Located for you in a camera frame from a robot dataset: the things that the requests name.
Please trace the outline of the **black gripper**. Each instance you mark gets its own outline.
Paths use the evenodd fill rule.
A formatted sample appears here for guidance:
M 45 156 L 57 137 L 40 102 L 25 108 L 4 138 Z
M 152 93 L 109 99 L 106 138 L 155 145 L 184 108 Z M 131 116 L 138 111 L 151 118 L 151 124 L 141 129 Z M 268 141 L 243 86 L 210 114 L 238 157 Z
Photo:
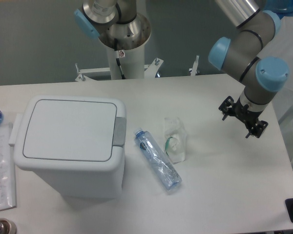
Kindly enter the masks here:
M 264 104 L 256 104 L 247 97 L 240 97 L 237 102 L 231 96 L 228 96 L 219 106 L 219 111 L 222 112 L 222 120 L 228 116 L 235 116 L 243 122 L 248 130 L 245 138 L 250 136 L 260 138 L 265 131 L 268 123 L 259 120 L 259 116 L 264 111 Z

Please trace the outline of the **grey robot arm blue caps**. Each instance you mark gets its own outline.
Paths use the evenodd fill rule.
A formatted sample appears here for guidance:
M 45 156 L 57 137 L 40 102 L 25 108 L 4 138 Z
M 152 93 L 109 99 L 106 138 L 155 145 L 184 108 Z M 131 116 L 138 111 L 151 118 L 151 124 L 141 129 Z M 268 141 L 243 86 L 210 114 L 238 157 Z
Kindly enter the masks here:
M 259 116 L 289 77 L 287 63 L 258 53 L 277 35 L 281 22 L 272 11 L 262 11 L 252 0 L 219 0 L 217 5 L 239 30 L 235 39 L 220 38 L 211 48 L 210 64 L 244 85 L 239 99 L 226 98 L 219 106 L 224 117 L 235 117 L 249 136 L 261 137 L 268 126 Z M 137 12 L 134 0 L 85 0 L 74 11 L 75 22 L 91 39 L 107 49 L 112 79 L 145 78 L 148 19 Z

